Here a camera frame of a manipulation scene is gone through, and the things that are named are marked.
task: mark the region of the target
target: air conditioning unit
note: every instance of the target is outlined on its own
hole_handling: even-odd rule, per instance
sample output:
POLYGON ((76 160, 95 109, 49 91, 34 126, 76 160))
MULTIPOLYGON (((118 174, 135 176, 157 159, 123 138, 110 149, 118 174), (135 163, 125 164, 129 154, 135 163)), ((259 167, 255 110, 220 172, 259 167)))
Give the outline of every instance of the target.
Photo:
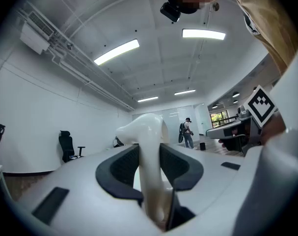
POLYGON ((27 22, 22 27, 20 39, 31 49, 41 54, 43 50, 47 50, 50 44, 38 34, 27 22))
POLYGON ((37 31, 43 38, 49 40, 54 34, 54 30, 46 24, 34 11, 27 17, 27 23, 37 31))

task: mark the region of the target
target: wall baseboard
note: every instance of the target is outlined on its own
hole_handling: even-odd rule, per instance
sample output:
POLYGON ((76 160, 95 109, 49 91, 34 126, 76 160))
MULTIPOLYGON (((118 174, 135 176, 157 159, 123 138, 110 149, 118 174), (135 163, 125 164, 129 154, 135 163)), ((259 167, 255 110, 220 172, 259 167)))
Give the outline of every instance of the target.
POLYGON ((3 172, 4 177, 35 177, 35 176, 46 176, 53 171, 44 172, 33 172, 33 173, 7 173, 3 172))

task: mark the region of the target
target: wooden floor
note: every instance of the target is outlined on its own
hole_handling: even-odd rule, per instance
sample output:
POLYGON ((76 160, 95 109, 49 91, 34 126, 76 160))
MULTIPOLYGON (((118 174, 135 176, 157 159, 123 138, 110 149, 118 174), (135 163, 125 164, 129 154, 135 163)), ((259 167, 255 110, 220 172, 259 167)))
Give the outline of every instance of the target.
MULTIPOLYGON (((234 155, 234 156, 244 156, 242 152, 239 151, 228 151, 226 148, 222 147, 222 144, 218 143, 218 139, 210 139, 206 136, 200 135, 200 141, 194 142, 193 146, 195 150, 200 150, 200 143, 206 144, 206 152, 216 153, 221 155, 234 155)), ((185 140, 179 146, 185 147, 185 140)))

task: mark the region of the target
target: person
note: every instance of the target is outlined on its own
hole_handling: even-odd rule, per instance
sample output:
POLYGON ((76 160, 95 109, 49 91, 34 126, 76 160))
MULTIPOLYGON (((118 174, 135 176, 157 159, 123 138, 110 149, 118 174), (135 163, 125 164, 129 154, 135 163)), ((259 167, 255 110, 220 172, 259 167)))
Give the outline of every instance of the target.
MULTIPOLYGON (((198 8, 214 0, 176 1, 198 8)), ((285 9, 277 0, 237 0, 237 3, 243 11, 247 29, 262 42, 283 75, 298 50, 298 33, 285 9)), ((285 128, 280 113, 273 115, 262 129, 261 143, 264 145, 285 128)))
POLYGON ((184 127, 185 127, 184 139, 185 139, 185 144, 186 144, 187 148, 189 148, 188 142, 189 142, 190 147, 193 148, 193 141, 191 138, 191 135, 193 135, 193 133, 189 128, 190 123, 191 123, 190 118, 186 118, 186 121, 184 122, 184 127))

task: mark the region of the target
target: window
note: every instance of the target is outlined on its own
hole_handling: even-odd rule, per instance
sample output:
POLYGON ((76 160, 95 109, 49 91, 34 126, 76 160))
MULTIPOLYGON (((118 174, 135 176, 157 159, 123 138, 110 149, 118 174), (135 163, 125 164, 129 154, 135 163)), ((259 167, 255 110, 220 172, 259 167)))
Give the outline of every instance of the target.
POLYGON ((221 111, 214 114, 210 114, 212 127, 216 128, 223 124, 229 123, 228 113, 227 111, 221 111))

